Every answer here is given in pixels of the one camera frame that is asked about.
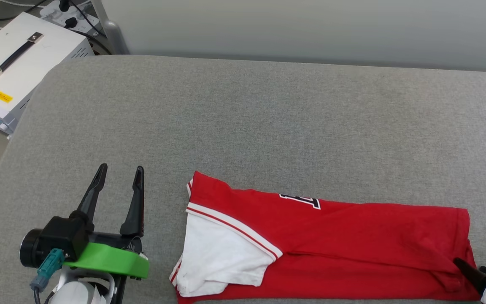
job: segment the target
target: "camera lens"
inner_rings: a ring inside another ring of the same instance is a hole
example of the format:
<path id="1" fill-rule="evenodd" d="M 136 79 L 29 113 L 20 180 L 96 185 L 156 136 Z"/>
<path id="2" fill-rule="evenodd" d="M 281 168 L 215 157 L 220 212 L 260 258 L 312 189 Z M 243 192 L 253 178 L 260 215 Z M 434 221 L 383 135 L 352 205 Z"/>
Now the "camera lens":
<path id="1" fill-rule="evenodd" d="M 41 231 L 42 229 L 29 231 L 20 244 L 20 262 L 25 267 L 38 268 L 42 263 L 40 256 L 37 256 L 38 237 Z"/>

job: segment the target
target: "yellow label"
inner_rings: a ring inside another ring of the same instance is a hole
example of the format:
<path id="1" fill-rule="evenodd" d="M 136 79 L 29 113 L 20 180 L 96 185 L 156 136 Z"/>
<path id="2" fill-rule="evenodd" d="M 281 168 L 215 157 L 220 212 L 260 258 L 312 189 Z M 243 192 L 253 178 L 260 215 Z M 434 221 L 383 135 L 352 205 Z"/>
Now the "yellow label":
<path id="1" fill-rule="evenodd" d="M 12 97 L 0 91 L 0 100 L 9 103 L 12 100 Z"/>

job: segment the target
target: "red fabric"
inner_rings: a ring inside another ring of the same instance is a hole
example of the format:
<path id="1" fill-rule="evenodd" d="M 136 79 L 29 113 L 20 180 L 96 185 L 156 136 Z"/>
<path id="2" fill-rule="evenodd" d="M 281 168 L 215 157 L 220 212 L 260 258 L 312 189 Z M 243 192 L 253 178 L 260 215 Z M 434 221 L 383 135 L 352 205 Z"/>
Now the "red fabric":
<path id="1" fill-rule="evenodd" d="M 478 300 L 453 264 L 475 266 L 466 209 L 401 204 L 314 205 L 279 194 L 234 190 L 199 172 L 190 202 L 241 221 L 283 252 L 260 287 L 182 298 L 342 298 Z"/>

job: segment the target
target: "red stripe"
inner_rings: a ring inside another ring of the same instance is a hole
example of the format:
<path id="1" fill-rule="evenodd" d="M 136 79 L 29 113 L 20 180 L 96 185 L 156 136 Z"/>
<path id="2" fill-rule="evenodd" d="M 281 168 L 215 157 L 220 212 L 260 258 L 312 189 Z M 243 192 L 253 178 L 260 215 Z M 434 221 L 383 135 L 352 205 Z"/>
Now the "red stripe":
<path id="1" fill-rule="evenodd" d="M 170 282 L 174 283 L 174 279 L 177 277 L 177 273 L 179 272 L 179 267 L 181 267 L 181 262 L 179 262 L 179 264 L 177 265 L 177 269 L 175 270 L 174 276 L 172 277 Z"/>
<path id="2" fill-rule="evenodd" d="M 199 213 L 199 214 L 205 215 L 205 216 L 207 216 L 207 217 L 210 217 L 210 218 L 215 219 L 215 220 L 217 220 L 217 221 L 219 221 L 219 222 L 221 222 L 221 223 L 223 223 L 223 224 L 225 224 L 225 225 L 228 225 L 228 226 L 232 227 L 233 229 L 235 229 L 235 230 L 237 230 L 237 231 L 239 231 L 239 232 L 243 233 L 243 234 L 244 234 L 245 236 L 247 236 L 249 239 L 253 240 L 253 241 L 254 241 L 256 244 L 258 244 L 258 245 L 262 246 L 262 248 L 264 248 L 265 250 L 267 250 L 267 251 L 271 252 L 271 253 L 273 254 L 273 256 L 275 256 L 275 258 L 278 258 L 278 256 L 275 254 L 275 252 L 273 252 L 272 250 L 270 250 L 268 247 L 264 246 L 264 245 L 263 245 L 262 243 L 260 243 L 259 241 L 255 240 L 255 239 L 254 239 L 254 237 L 252 237 L 252 236 L 248 235 L 248 234 L 247 234 L 245 231 L 243 231 L 243 230 L 239 229 L 238 227 L 235 227 L 235 226 L 234 226 L 234 225 L 232 225 L 231 223 L 225 222 L 225 221 L 223 221 L 223 220 L 221 220 L 221 219 L 218 219 L 217 217 L 214 217 L 213 215 L 207 214 L 207 213 L 205 213 L 205 212 L 198 211 L 198 210 L 196 210 L 196 209 L 192 209 L 192 208 L 190 208 L 190 207 L 187 207 L 187 210 L 191 210 L 191 211 L 193 211 L 193 212 L 196 212 L 196 213 Z"/>

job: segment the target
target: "white wall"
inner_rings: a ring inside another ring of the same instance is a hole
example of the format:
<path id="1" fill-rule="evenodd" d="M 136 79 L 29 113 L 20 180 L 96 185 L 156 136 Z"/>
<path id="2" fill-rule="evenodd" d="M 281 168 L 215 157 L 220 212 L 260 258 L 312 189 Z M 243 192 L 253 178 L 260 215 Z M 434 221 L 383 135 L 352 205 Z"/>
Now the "white wall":
<path id="1" fill-rule="evenodd" d="M 131 54 L 486 71 L 486 0 L 100 1 Z"/>

